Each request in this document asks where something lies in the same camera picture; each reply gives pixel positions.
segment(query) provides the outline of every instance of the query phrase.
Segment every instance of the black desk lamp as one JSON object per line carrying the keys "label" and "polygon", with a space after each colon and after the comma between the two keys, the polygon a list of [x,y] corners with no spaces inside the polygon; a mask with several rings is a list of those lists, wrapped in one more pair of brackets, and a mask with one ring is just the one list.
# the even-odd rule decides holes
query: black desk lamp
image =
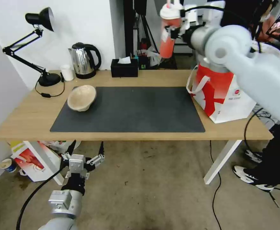
{"label": "black desk lamp", "polygon": [[[33,63],[30,63],[23,58],[20,58],[15,54],[18,50],[22,49],[23,47],[27,46],[28,44],[32,43],[33,41],[37,40],[38,38],[42,37],[43,30],[39,28],[39,25],[44,26],[46,29],[50,31],[54,31],[52,28],[52,22],[54,21],[53,13],[51,8],[45,8],[43,9],[39,14],[33,14],[33,13],[27,13],[25,15],[25,20],[32,24],[34,28],[36,28],[33,32],[26,35],[24,38],[21,38],[20,40],[16,41],[15,43],[11,44],[10,46],[7,46],[3,49],[3,53],[6,55],[17,59],[18,61],[22,62],[23,64],[33,68],[34,70],[41,73],[41,76],[38,80],[39,84],[41,86],[52,86],[60,82],[61,78],[58,74],[55,73],[48,73],[45,68],[37,66]],[[38,37],[32,39],[31,41],[24,43],[24,44],[18,44],[24,39],[30,37],[31,35],[36,34]]]}

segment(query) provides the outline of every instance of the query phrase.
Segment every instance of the black tissue box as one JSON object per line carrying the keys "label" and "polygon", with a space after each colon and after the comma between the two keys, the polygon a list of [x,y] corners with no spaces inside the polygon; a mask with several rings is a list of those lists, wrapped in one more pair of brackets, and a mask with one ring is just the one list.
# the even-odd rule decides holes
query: black tissue box
{"label": "black tissue box", "polygon": [[138,77],[138,60],[131,59],[130,64],[119,64],[119,59],[112,59],[112,77]]}

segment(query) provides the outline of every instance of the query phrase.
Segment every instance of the white table leg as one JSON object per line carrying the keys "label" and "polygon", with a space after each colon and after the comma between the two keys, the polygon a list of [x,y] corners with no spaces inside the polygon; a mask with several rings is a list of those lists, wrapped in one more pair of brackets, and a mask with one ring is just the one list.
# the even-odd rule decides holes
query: white table leg
{"label": "white table leg", "polygon": [[215,159],[213,165],[210,167],[209,171],[204,177],[205,184],[210,184],[213,178],[217,175],[220,169],[223,167],[225,162],[233,154],[235,149],[239,146],[242,140],[228,141],[225,147],[222,149],[221,153]]}
{"label": "white table leg", "polygon": [[[48,155],[41,148],[41,146],[38,142],[24,141],[24,143],[43,165],[46,165],[47,167],[49,167],[52,174],[56,173],[59,170],[60,165],[53,164],[53,162],[49,159]],[[57,182],[57,184],[62,185],[64,178],[59,173],[58,175],[56,175],[54,177],[54,180]]]}

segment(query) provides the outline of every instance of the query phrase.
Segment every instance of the bowl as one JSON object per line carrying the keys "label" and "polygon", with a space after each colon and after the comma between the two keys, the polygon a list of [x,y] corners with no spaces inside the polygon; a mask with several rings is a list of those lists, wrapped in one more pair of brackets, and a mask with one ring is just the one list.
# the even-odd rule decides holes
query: bowl
{"label": "bowl", "polygon": [[89,109],[96,98],[96,89],[91,85],[79,86],[72,90],[68,96],[70,109],[83,112]]}

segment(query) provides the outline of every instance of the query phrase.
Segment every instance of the electric kettle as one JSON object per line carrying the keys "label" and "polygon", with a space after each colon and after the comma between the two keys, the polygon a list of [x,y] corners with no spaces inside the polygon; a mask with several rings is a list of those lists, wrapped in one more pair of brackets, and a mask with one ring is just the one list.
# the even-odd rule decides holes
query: electric kettle
{"label": "electric kettle", "polygon": [[[75,74],[77,78],[88,79],[96,74],[101,66],[101,54],[94,45],[75,43],[68,49],[72,58]],[[95,65],[91,51],[96,53],[98,64]]]}

